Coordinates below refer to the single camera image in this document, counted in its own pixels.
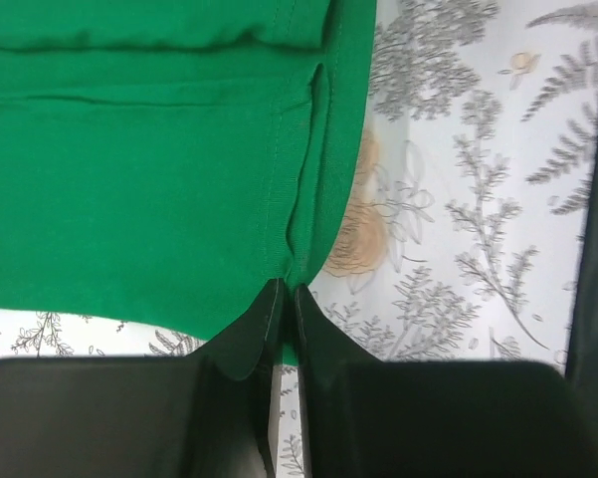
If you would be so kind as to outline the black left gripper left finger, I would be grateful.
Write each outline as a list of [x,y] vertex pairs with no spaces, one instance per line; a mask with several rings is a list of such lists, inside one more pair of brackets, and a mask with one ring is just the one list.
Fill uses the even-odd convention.
[[0,477],[272,477],[285,285],[184,357],[0,359]]

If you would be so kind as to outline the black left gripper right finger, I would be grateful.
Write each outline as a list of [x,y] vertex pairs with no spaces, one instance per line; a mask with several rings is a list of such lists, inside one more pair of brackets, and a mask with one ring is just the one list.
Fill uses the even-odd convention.
[[521,360],[383,361],[296,292],[303,446],[313,477],[572,477],[562,377]]

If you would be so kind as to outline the green t shirt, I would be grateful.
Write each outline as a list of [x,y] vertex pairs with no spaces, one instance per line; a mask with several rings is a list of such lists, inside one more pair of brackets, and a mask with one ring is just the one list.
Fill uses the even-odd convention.
[[182,355],[310,283],[372,1],[0,1],[0,357]]

